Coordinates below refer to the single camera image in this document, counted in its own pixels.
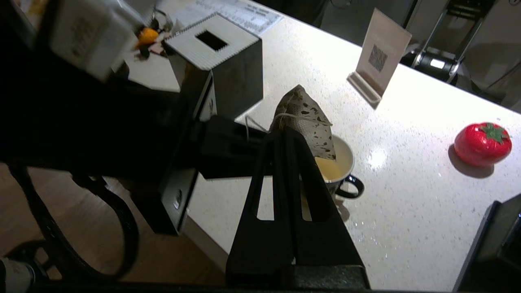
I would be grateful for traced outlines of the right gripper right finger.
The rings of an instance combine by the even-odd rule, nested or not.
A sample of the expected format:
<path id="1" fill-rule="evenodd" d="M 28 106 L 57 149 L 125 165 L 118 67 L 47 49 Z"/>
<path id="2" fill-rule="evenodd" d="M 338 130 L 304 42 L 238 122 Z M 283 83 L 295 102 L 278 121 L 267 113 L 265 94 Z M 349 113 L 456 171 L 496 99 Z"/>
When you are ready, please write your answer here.
<path id="1" fill-rule="evenodd" d="M 365 266 L 297 131 L 285 129 L 285 185 L 295 263 L 288 269 L 298 289 L 370 289 Z"/>

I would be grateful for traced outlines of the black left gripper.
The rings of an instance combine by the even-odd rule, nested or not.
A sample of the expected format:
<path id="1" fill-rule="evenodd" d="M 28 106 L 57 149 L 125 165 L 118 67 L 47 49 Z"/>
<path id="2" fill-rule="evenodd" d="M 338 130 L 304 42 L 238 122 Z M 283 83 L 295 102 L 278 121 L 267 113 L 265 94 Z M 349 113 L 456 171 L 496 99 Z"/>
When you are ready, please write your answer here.
<path id="1" fill-rule="evenodd" d="M 197 135 L 224 141 L 261 141 L 266 131 L 212 116 L 210 73 L 189 73 L 179 93 L 152 90 L 127 81 L 104 86 L 115 94 L 103 126 L 109 136 L 89 136 L 81 168 L 89 175 L 117 178 L 153 232 L 179 235 L 199 173 L 204 179 L 251 177 L 261 145 L 213 143 L 199 149 Z"/>

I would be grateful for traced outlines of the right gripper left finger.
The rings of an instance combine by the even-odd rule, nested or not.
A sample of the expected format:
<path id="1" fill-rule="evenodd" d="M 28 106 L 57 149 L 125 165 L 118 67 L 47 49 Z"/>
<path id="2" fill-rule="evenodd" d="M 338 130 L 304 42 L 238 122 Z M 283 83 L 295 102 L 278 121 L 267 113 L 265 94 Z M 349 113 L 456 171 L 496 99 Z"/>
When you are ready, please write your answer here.
<path id="1" fill-rule="evenodd" d="M 226 263 L 227 285 L 279 285 L 280 270 L 293 260 L 282 145 L 283 137 L 279 131 L 268 134 L 262 142 Z M 257 217 L 268 167 L 272 170 L 272 221 Z"/>

